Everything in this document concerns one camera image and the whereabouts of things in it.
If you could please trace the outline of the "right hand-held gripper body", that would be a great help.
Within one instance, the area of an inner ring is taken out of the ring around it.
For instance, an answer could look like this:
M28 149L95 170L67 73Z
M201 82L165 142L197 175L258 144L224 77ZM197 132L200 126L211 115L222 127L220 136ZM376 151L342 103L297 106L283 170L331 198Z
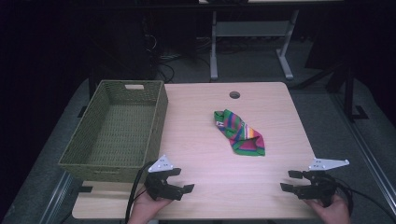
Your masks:
M349 160L330 160L314 158L304 173L304 178L310 181L309 186L297 187L294 193L299 199L319 199L325 207L332 204L332 196L340 189L349 199L349 192L334 177L327 174L328 170L349 165Z

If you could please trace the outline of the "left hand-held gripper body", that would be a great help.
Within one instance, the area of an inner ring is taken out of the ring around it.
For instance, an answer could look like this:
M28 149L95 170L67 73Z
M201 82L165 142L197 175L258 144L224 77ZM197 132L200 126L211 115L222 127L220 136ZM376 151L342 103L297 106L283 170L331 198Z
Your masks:
M174 185L167 182L165 172L176 168L166 155L162 155L148 168L148 175L145 180L145 187L148 195L153 199L164 198L180 201L183 194L177 194Z

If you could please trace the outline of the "green woven basket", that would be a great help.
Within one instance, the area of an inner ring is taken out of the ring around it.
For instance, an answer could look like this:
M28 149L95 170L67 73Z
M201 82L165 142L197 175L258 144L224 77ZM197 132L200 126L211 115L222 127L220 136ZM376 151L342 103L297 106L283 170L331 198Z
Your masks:
M84 181L131 183L159 157L168 106L160 80L103 80L59 165Z

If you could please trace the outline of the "striped knit garment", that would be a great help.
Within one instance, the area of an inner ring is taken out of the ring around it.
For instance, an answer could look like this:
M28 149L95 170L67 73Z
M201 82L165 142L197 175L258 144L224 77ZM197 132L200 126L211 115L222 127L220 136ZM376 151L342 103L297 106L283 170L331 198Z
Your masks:
M249 127L234 112L225 109L214 112L215 124L229 140L232 150L238 155L264 156L265 144L262 135Z

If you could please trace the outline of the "person's left hand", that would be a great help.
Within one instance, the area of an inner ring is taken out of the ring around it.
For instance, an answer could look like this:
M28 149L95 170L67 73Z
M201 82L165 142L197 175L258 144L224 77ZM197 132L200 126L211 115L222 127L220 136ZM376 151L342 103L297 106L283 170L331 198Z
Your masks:
M127 224L148 224L154 217L169 205L172 200L158 198L153 200L147 193L145 188L137 192L137 198L134 200L134 205Z

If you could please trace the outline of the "person's right hand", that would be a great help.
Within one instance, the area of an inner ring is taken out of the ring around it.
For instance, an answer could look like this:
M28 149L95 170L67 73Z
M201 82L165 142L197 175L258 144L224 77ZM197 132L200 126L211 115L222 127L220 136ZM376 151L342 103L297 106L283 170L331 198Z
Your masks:
M351 224L347 203L337 194L332 196L332 204L323 207L316 200L304 200L310 206L324 224Z

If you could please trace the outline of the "black metal stand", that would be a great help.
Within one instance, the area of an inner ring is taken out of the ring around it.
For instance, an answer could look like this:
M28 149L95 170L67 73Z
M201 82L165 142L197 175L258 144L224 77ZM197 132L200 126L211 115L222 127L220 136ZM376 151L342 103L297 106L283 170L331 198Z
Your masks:
M368 115L360 105L353 105L354 73L348 62L337 62L331 71L331 78L326 85L329 93L336 93L344 88L343 112L347 119L354 122L356 119L368 119Z

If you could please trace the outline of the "aluminium floor rail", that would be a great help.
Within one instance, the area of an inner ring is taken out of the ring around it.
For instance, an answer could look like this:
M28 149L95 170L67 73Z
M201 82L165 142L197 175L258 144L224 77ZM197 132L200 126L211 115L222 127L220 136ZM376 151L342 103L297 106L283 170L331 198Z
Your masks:
M344 109L344 101L341 99L340 96L336 94L331 94L330 98L335 104L336 109L340 114L342 120L351 132L353 138L355 139L355 142L359 147L363 160L365 161L376 184L382 192L390 209L390 216L396 218L396 188L392 186L387 175L383 171L374 153L369 147L367 141L363 138L363 135L356 124L357 120L367 120L367 114L360 105L353 105L352 109L350 110L351 115L348 115L348 110Z
M72 183L73 177L62 172L62 175L50 195L49 202L39 220L39 224L53 224L57 214L60 211L67 191Z

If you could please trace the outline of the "grey metal desk frame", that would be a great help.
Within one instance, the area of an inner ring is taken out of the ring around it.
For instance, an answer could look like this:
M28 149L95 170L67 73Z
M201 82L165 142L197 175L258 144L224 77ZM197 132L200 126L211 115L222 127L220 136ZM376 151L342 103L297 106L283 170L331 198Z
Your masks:
M218 21L217 12L212 13L210 77L219 78L217 60L218 37L283 37L284 43L276 50L286 80L293 80L293 74L287 61L287 50L299 15L299 10L291 13L288 21Z

